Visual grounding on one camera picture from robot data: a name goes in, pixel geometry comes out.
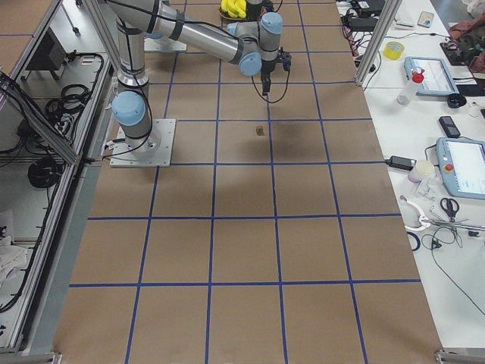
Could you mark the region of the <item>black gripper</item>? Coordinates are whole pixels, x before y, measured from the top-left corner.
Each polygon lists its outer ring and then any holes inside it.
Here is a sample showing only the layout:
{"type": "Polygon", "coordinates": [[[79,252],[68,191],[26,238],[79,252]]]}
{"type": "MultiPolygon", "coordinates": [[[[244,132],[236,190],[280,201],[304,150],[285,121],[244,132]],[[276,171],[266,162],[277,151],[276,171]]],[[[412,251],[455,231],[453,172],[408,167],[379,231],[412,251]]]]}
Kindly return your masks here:
{"type": "Polygon", "coordinates": [[[271,73],[276,67],[276,60],[261,61],[261,94],[267,95],[271,91],[271,73]]]}

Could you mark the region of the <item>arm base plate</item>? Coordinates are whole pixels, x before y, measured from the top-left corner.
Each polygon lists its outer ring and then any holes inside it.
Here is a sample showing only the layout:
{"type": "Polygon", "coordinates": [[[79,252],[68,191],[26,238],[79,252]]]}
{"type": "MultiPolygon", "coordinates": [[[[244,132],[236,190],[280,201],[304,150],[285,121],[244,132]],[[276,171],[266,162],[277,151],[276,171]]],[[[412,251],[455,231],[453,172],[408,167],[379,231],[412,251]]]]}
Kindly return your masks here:
{"type": "Polygon", "coordinates": [[[175,119],[155,119],[152,132],[145,141],[143,138],[126,139],[122,128],[119,127],[117,138],[123,141],[114,145],[114,156],[110,158],[110,166],[113,168],[169,167],[175,129],[175,119]]]}
{"type": "Polygon", "coordinates": [[[171,52],[185,52],[187,45],[185,43],[174,41],[167,37],[152,39],[146,37],[144,39],[144,49],[147,53],[171,53],[171,52]]]}

